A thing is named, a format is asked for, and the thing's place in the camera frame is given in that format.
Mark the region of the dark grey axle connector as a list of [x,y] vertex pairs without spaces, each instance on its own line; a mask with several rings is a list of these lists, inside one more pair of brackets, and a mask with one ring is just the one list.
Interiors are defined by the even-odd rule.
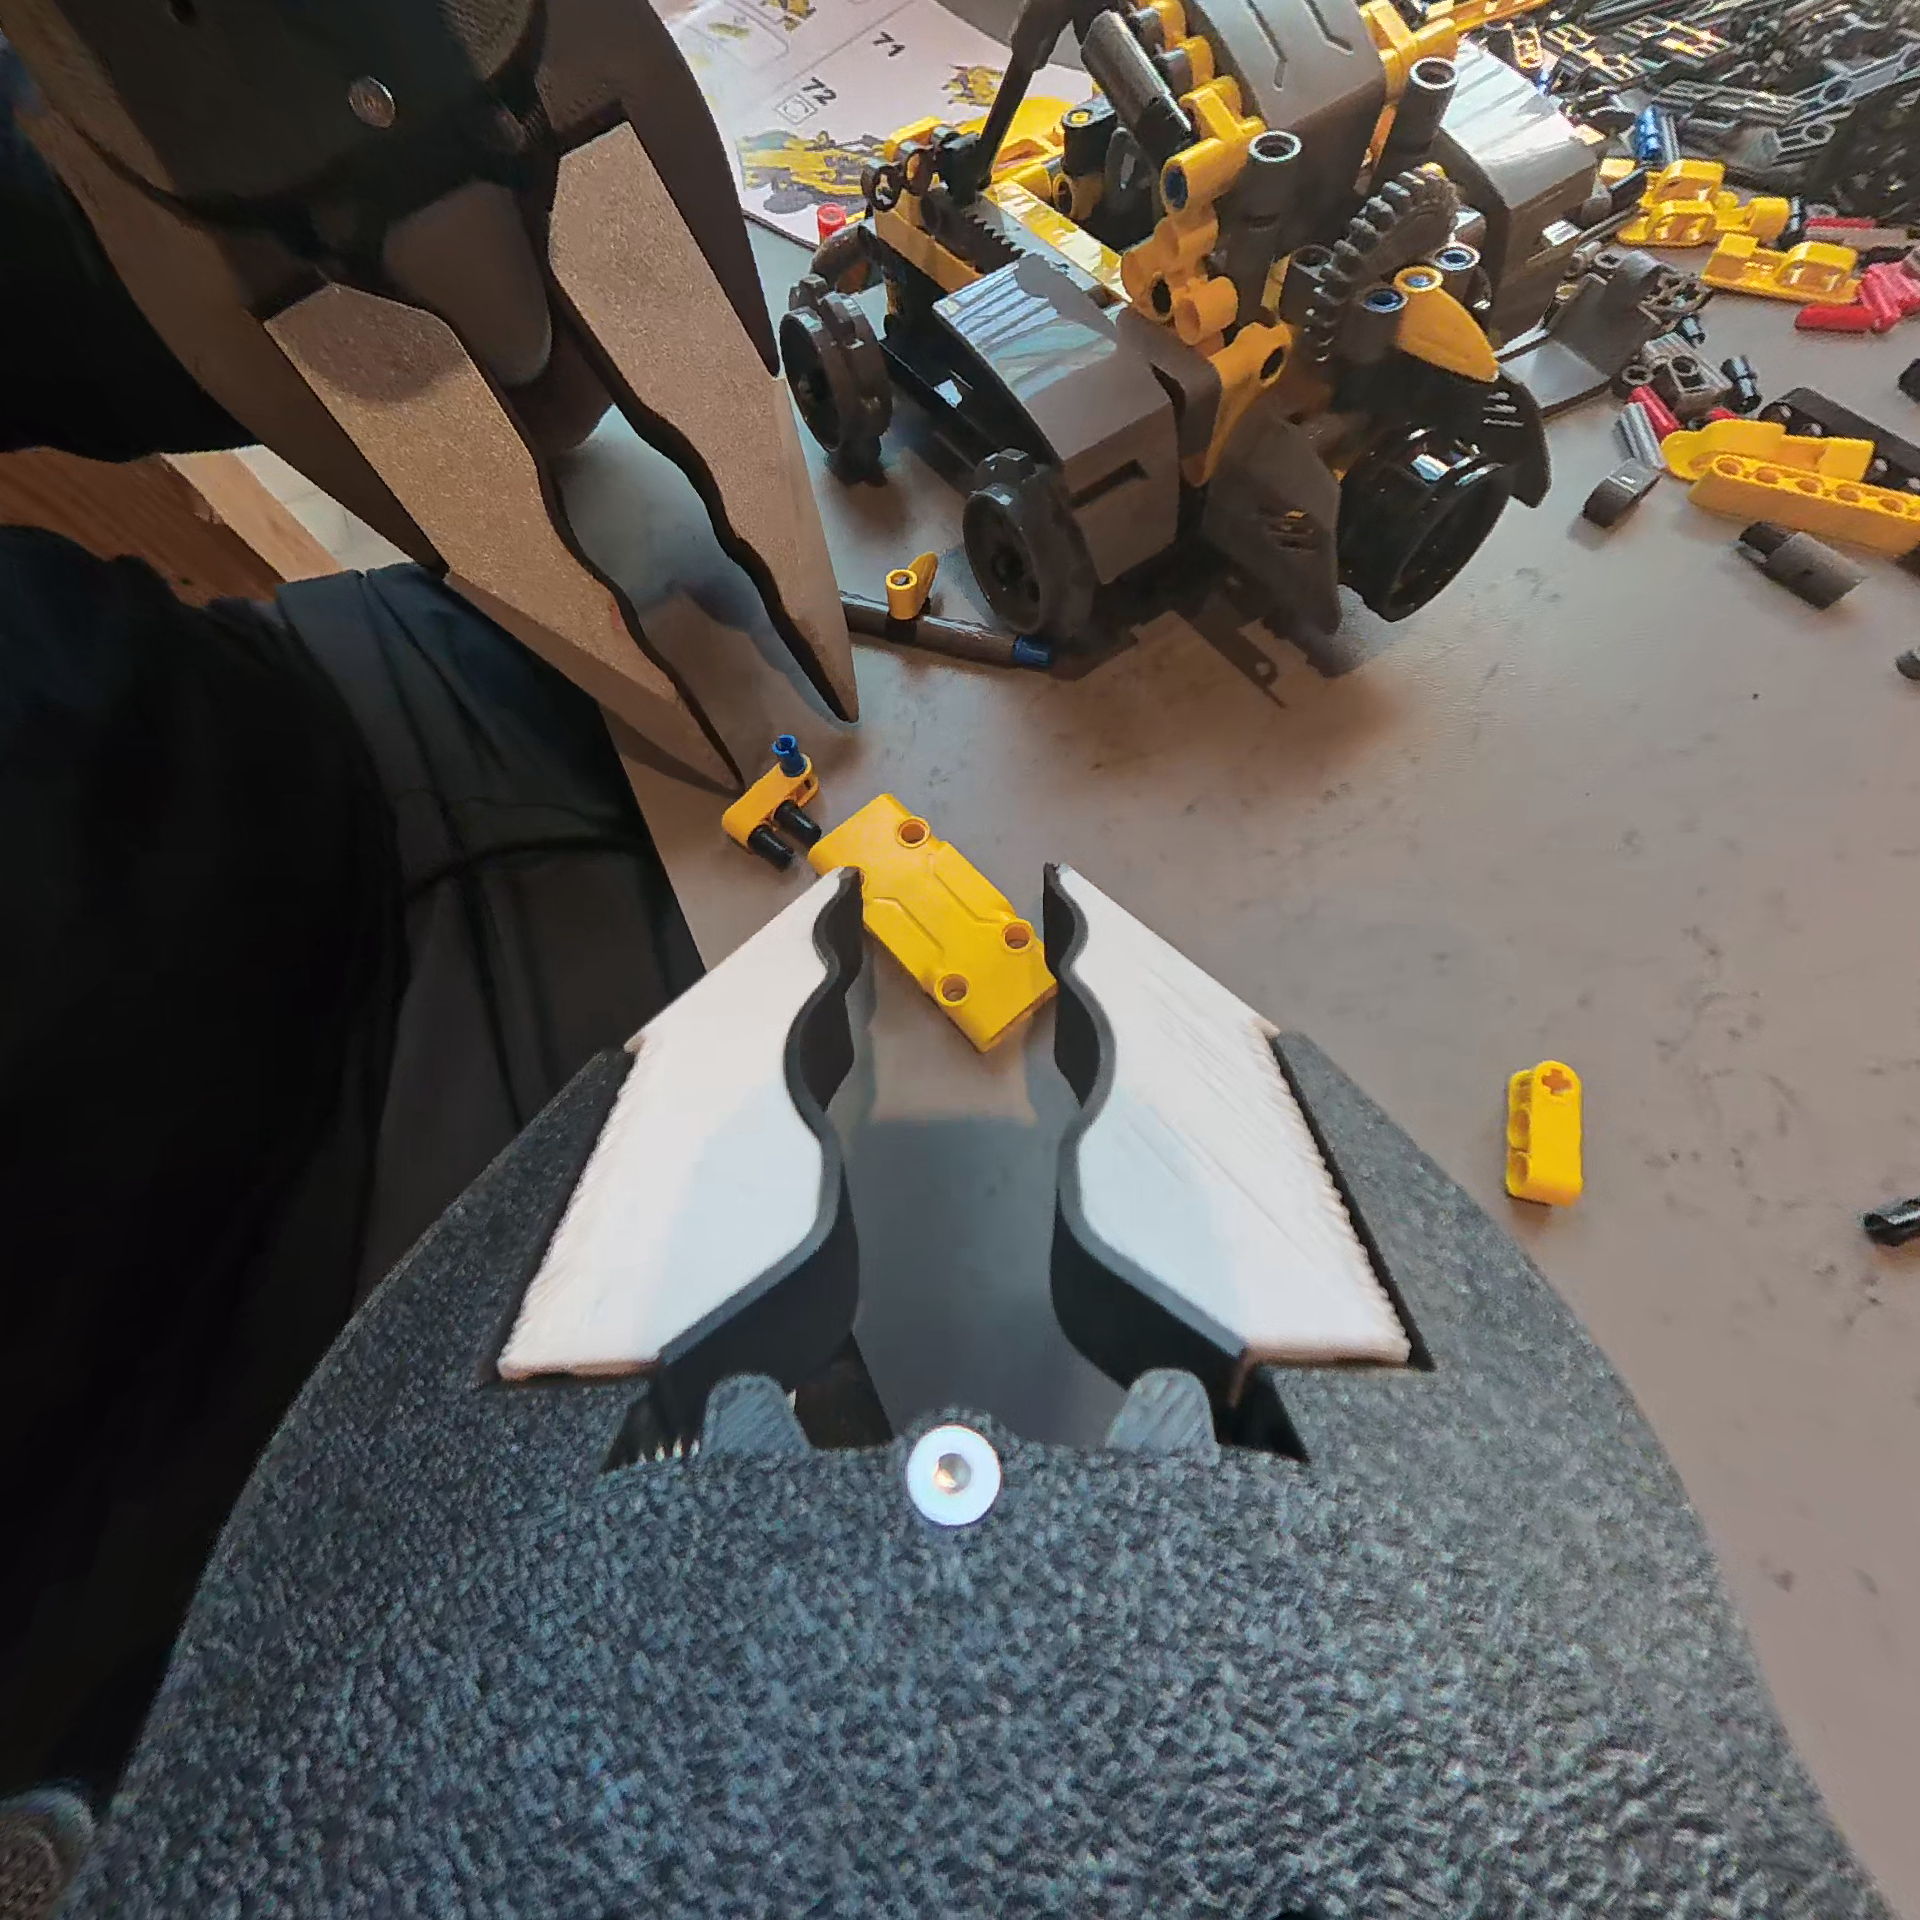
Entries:
[[1840,550],[1768,518],[1741,529],[1736,553],[1814,611],[1832,611],[1865,581],[1865,569]]

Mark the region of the yellow grey brick vehicle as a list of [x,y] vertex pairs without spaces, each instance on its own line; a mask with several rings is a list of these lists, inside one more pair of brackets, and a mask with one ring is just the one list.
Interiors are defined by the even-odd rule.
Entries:
[[782,318],[830,466],[974,457],[1019,664],[1203,545],[1304,628],[1425,611],[1550,481],[1502,348],[1597,155],[1481,35],[1536,2],[1021,2],[991,110],[894,132]]

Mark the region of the person's dark shoe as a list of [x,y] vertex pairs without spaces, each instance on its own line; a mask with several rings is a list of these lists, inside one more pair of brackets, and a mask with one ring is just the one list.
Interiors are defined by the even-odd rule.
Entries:
[[5,1797],[5,1918],[57,1918],[92,1841],[94,1812],[80,1790]]

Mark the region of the grey desk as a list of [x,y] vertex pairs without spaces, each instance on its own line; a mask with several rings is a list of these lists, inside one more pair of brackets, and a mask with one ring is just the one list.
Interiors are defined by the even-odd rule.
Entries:
[[[1828,1808],[1916,1918],[1916,581],[1808,611],[1563,414],[1554,490],[1425,613],[1304,659],[1226,590],[1067,679],[860,654],[836,727],[680,470],[566,466],[588,553],[745,764],[920,805],[1021,910],[1082,867],[1310,1035],[1630,1382]],[[1581,1078],[1581,1199],[1505,1191],[1509,1078]]]

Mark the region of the person's left forearm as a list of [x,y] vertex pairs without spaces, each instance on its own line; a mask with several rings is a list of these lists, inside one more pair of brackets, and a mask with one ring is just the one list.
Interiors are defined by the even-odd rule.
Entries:
[[127,463],[256,443],[162,340],[81,207],[19,127],[37,84],[5,49],[5,455]]

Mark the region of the white instruction booklet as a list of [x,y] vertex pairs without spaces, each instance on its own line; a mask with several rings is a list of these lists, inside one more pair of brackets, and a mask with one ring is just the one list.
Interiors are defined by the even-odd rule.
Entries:
[[1011,49],[944,2],[658,2],[732,150],[753,222],[796,245],[820,207],[865,208],[862,172],[923,116],[967,123]]

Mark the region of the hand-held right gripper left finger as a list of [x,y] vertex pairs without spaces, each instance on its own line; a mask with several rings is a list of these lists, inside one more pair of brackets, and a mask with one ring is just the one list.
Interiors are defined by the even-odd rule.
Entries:
[[836,1351],[860,1252],[830,1099],[860,971],[841,867],[636,1032],[500,1379],[803,1382]]

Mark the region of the long yellow brick beam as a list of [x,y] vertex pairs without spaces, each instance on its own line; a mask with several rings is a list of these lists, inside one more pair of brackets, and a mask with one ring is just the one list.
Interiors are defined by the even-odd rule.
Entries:
[[1916,553],[1916,493],[1876,484],[1879,455],[1873,438],[1801,438],[1759,418],[1705,420],[1661,441],[1661,463],[1696,505],[1903,562]]

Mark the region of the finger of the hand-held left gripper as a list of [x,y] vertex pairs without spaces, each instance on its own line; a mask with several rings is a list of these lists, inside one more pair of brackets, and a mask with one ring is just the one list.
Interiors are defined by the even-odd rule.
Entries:
[[714,793],[743,775],[632,602],[593,569],[548,463],[434,312],[323,283],[267,324],[350,443],[446,562],[449,587],[624,721],[655,759]]
[[860,717],[854,638],[754,256],[749,312],[632,121],[558,159],[548,268],[634,431],[697,487],[824,704]]

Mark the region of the dark grey curved fender piece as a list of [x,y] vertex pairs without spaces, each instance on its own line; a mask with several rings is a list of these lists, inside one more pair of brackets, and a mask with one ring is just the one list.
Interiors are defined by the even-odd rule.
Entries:
[[1597,398],[1639,358],[1647,344],[1691,320],[1713,292],[1653,251],[1606,247],[1554,310],[1547,340],[1559,353],[1559,409]]

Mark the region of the pile of small brick parts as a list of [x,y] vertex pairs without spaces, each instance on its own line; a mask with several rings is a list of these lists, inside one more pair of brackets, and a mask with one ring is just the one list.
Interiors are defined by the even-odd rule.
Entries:
[[1488,2],[1599,155],[1574,261],[1681,257],[1802,332],[1916,324],[1916,2]]

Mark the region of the yellow rectangular brick panel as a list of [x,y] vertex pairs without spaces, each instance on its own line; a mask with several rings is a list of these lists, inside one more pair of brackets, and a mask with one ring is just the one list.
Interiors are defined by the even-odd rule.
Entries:
[[1034,923],[897,797],[880,793],[824,833],[807,862],[860,876],[865,930],[978,1053],[1055,995]]

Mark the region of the grey axle blue tips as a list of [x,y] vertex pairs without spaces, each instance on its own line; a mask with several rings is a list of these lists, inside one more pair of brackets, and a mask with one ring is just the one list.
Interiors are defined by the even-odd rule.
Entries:
[[881,602],[860,593],[843,593],[843,613],[848,632],[862,642],[1004,670],[1053,670],[1053,647],[1034,638],[1011,638],[971,619],[946,619],[932,611],[894,616]]

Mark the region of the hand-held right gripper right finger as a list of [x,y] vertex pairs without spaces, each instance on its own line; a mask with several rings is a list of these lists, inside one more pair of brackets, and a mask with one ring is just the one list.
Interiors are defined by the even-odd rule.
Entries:
[[1280,1027],[1073,865],[1046,867],[1043,935],[1073,1342],[1096,1369],[1411,1366]]

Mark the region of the short yellow brick beam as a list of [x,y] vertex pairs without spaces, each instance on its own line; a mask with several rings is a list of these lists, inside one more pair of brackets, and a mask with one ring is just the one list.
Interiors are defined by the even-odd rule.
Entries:
[[770,825],[782,833],[782,825],[779,825],[782,802],[802,802],[811,812],[816,797],[820,797],[820,781],[814,775],[814,761],[803,778],[785,778],[782,764],[774,759],[770,767],[722,812],[722,829],[735,847],[753,852],[749,850],[753,829]]
[[1536,1062],[1509,1078],[1505,1191],[1567,1207],[1581,1199],[1581,1078],[1563,1062]]

